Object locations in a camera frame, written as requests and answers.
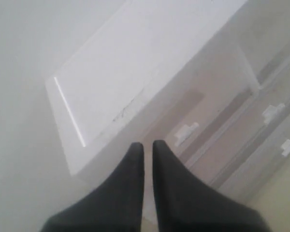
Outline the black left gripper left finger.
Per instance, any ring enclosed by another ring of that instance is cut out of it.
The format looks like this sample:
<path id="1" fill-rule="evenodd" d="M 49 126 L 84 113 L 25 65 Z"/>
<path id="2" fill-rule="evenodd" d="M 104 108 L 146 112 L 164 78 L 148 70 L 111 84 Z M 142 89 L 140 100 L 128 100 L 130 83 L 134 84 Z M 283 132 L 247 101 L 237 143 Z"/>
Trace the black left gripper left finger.
<path id="1" fill-rule="evenodd" d="M 51 216 L 43 232 L 139 232 L 142 223 L 144 147 L 132 143 L 110 176 L 85 198 Z"/>

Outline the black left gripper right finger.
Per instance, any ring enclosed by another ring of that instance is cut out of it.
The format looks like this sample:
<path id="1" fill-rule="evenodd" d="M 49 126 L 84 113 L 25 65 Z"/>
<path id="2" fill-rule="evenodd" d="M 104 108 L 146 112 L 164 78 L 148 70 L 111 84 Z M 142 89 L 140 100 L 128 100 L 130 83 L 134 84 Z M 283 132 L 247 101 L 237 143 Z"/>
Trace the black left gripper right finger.
<path id="1" fill-rule="evenodd" d="M 258 211 L 195 177 L 164 140 L 153 142 L 153 189 L 161 232 L 269 232 Z"/>

